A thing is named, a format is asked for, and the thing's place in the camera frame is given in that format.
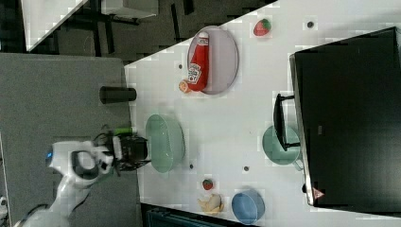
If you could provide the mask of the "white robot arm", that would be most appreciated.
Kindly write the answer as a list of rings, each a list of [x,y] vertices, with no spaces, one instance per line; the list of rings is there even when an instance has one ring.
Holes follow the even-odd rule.
[[[117,136],[54,143],[45,162],[61,174],[55,198],[34,206],[12,227],[143,227],[127,151]]]

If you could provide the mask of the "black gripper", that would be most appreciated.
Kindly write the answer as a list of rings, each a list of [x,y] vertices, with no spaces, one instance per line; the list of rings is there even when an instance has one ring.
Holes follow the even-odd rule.
[[[123,137],[121,146],[123,159],[126,162],[143,161],[148,157],[148,143],[143,137]]]

